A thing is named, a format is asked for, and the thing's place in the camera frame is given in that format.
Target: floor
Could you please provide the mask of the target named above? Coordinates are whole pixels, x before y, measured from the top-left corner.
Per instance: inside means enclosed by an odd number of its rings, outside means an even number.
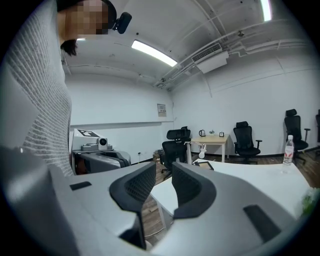
[[[305,177],[309,185],[313,188],[320,188],[320,157],[315,160],[315,151],[301,154],[306,160],[305,165],[302,165],[300,161],[297,162],[297,167]],[[205,160],[221,162],[221,157],[206,155]],[[226,163],[240,164],[241,158],[226,159]],[[265,158],[253,158],[253,161],[258,161],[259,165],[274,165],[281,164],[283,157],[265,157]],[[155,184],[159,184],[163,181],[165,173],[161,173],[161,170],[165,167],[159,163],[156,163],[156,181]],[[159,210],[156,201],[149,196],[142,207],[142,221],[144,228],[145,239],[153,246],[157,244],[165,235],[166,230],[158,232],[163,228],[161,223]]]

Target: black hair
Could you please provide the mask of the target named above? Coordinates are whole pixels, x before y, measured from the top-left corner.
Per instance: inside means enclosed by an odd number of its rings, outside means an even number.
[[[84,0],[56,0],[57,11],[58,12],[63,11],[82,1]],[[101,0],[101,1],[108,6],[108,27],[107,28],[110,30],[114,27],[117,21],[117,11],[114,5],[109,0]],[[65,41],[60,48],[64,50],[68,55],[76,56],[77,40]]]

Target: striped sweater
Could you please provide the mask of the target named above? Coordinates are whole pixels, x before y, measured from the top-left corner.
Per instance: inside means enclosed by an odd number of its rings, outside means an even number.
[[[2,69],[3,66],[10,73],[7,86],[17,84],[37,113],[34,117],[27,113],[33,120],[30,127],[23,127],[27,131],[20,147],[57,165],[65,176],[73,175],[68,149],[72,104],[61,64],[55,0],[44,1],[25,21],[7,51]],[[11,97],[19,100],[18,94]]]

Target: white wall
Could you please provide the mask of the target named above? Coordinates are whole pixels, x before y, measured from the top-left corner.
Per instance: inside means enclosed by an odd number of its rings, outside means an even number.
[[[224,131],[231,134],[235,142],[236,123],[248,121],[253,139],[263,140],[261,155],[279,154],[285,144],[285,111],[296,109],[301,116],[301,128],[311,129],[307,139],[309,147],[316,147],[315,115],[320,109],[316,56],[306,49],[265,51],[241,58],[232,55],[227,65],[205,76],[194,76],[173,90],[174,126],[188,125],[194,137],[202,129],[207,133]],[[221,150],[209,146],[208,153],[221,154]]]
[[[173,128],[173,102],[166,91],[95,74],[67,76],[65,83],[72,99],[69,148],[73,129],[87,129],[128,152],[134,164],[152,158]],[[157,104],[166,105],[166,117],[158,117]]]

